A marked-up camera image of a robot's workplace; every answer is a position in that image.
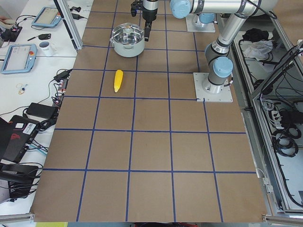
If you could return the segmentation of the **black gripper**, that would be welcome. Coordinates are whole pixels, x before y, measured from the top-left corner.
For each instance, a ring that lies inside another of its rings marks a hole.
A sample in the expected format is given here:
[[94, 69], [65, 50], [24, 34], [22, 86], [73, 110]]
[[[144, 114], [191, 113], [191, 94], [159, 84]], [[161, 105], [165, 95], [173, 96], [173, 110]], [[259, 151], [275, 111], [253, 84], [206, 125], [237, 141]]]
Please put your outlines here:
[[149, 41], [152, 21], [154, 21], [156, 17], [157, 17], [157, 9], [155, 10], [143, 9], [143, 19], [146, 21], [144, 27], [144, 40], [146, 42]]

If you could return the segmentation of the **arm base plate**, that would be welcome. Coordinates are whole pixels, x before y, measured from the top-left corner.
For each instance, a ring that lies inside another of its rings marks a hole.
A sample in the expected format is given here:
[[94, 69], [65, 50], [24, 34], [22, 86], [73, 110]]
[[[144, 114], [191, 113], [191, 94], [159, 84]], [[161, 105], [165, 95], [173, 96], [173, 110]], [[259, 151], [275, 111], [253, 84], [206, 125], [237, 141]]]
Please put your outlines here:
[[232, 103], [231, 88], [228, 79], [223, 85], [213, 85], [208, 80], [209, 73], [193, 73], [196, 100], [198, 102]]
[[215, 14], [190, 14], [186, 17], [187, 31], [200, 33], [215, 33]]

